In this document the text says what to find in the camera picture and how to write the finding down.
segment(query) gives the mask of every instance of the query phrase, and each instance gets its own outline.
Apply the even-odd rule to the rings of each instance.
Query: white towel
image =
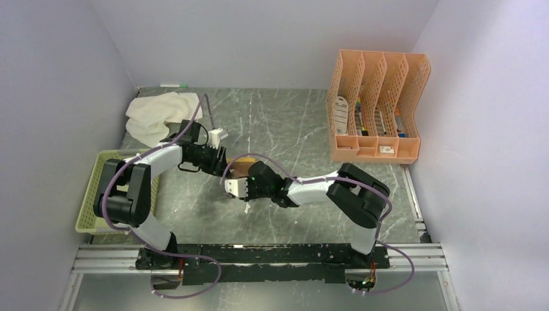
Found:
[[[198,105],[196,93],[166,93],[159,96],[139,97],[131,101],[126,115],[128,133],[149,147],[166,138],[170,129],[166,123],[181,123],[192,117]],[[195,119],[202,118],[202,108]]]

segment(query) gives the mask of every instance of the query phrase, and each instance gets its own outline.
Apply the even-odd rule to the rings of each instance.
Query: yellow basket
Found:
[[[84,201],[76,220],[76,232],[89,233],[90,235],[112,235],[121,234],[121,231],[115,231],[109,228],[103,218],[95,216],[93,213],[93,202],[95,200],[95,194],[97,193],[97,187],[99,187],[99,179],[103,172],[103,166],[108,159],[127,159],[135,156],[137,153],[143,153],[147,149],[132,149],[132,150],[104,150],[99,152],[89,183],[87,184],[86,193],[84,195]],[[156,208],[156,199],[158,194],[159,177],[156,177],[151,182],[151,212],[154,213]]]

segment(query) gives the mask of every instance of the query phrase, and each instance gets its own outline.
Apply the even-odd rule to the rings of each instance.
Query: marble surface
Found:
[[[216,125],[229,131],[222,141],[227,157],[258,152],[279,161],[300,177],[337,170],[330,160],[326,122],[326,90],[142,88],[139,96],[165,92],[207,93]],[[200,122],[210,129],[207,109]],[[178,124],[171,124],[175,131]],[[128,133],[122,148],[145,148]],[[355,163],[391,190],[394,205],[380,240],[419,242],[414,215],[399,165]],[[176,168],[161,176],[156,217],[179,243],[319,243],[350,242],[353,223],[332,203],[311,203],[283,209],[268,199],[249,205],[230,199],[219,178]],[[95,244],[134,243],[129,236],[96,236]]]

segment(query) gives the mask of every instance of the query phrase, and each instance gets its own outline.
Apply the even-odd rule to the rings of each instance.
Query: white wall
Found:
[[[0,4],[0,309],[56,310],[95,155],[134,88],[85,0]]]
[[[412,178],[463,310],[549,308],[549,5],[441,0]]]
[[[328,88],[339,49],[409,52],[438,0],[91,0],[138,86]]]

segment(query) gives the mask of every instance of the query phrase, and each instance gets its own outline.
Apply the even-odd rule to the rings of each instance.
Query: gray table surface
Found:
[[[221,145],[227,157],[258,152],[279,161],[296,176],[313,177],[337,170],[330,160],[326,90],[218,89],[144,87],[140,97],[165,92],[207,93],[217,127],[229,137]],[[207,109],[200,122],[210,129]],[[172,131],[179,128],[171,124]],[[123,149],[146,148],[126,133]],[[380,240],[419,242],[414,215],[399,165],[355,163],[390,190],[394,209],[384,221]],[[176,168],[161,175],[156,217],[179,243],[338,243],[350,242],[353,224],[331,202],[283,209],[270,200],[230,199],[219,178]],[[130,236],[95,236],[94,244],[128,244]]]
[[[389,288],[407,272],[378,272],[376,288]],[[385,295],[351,294],[347,285],[323,281],[219,283],[191,299],[160,299],[150,293],[149,275],[87,274],[74,310],[447,310],[436,272],[417,272],[406,286]],[[180,286],[170,295],[188,295],[205,286]]]

